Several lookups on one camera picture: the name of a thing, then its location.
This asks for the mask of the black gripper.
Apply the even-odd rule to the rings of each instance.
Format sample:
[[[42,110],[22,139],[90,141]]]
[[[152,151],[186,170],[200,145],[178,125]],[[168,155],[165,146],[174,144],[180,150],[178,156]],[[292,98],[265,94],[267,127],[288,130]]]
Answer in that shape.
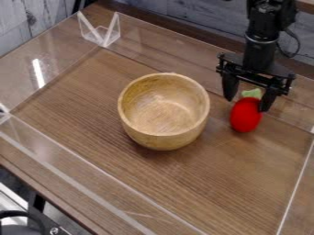
[[[237,92],[239,82],[256,85],[265,89],[259,103],[259,111],[267,112],[276,100],[276,95],[287,95],[295,73],[277,62],[263,71],[253,71],[243,66],[243,55],[232,52],[217,54],[216,72],[221,78],[224,98],[231,101]]]

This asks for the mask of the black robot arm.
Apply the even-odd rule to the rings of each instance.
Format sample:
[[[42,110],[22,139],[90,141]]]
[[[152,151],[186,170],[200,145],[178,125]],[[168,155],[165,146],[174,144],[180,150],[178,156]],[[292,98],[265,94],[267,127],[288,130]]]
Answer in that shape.
[[[279,50],[288,58],[293,56],[280,49],[277,40],[281,32],[299,40],[288,30],[296,13],[295,0],[247,0],[244,53],[225,52],[216,56],[224,98],[232,101],[240,81],[256,85],[264,90],[259,112],[267,112],[276,98],[288,94],[295,79],[295,73],[276,62],[275,53]]]

